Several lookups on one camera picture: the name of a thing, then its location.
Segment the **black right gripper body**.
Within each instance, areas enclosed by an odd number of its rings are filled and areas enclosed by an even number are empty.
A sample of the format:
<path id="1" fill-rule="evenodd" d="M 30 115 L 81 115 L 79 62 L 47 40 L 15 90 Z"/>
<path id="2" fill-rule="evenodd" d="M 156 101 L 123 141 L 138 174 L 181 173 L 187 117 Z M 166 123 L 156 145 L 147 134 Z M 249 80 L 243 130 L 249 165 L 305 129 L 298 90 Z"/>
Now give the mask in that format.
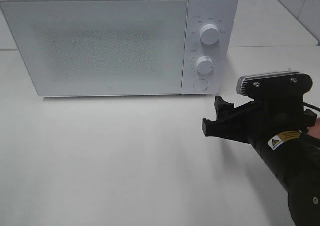
<path id="1" fill-rule="evenodd" d="M 256 146 L 279 132 L 308 132 L 315 126 L 315 112 L 304 109 L 305 105 L 303 96 L 293 96 L 259 99 L 236 107 L 245 142 Z"/>

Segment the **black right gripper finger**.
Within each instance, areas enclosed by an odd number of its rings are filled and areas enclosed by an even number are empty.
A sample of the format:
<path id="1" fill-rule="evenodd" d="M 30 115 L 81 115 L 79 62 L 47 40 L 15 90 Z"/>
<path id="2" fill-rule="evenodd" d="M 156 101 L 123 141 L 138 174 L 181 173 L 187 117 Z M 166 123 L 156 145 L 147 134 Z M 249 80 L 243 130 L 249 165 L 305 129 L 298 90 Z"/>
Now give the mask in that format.
<path id="1" fill-rule="evenodd" d="M 247 139 L 245 117 L 253 110 L 250 105 L 242 105 L 234 108 L 231 122 L 202 120 L 202 130 L 206 137 L 218 137 L 223 139 Z"/>
<path id="2" fill-rule="evenodd" d="M 235 104 L 225 101 L 222 96 L 216 96 L 214 101 L 216 119 L 219 122 L 231 122 L 234 118 Z"/>

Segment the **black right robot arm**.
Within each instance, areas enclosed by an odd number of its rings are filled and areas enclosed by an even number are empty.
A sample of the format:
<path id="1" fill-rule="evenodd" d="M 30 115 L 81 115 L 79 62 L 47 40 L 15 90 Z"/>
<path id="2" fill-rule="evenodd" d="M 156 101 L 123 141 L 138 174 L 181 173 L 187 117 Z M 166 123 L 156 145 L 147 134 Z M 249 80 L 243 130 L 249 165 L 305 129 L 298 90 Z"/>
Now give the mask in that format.
<path id="1" fill-rule="evenodd" d="M 239 107 L 216 96 L 217 119 L 204 119 L 207 137 L 250 144 L 288 193 L 296 225 L 320 223 L 320 141 L 308 135 L 316 114 L 302 96 L 257 99 Z"/>

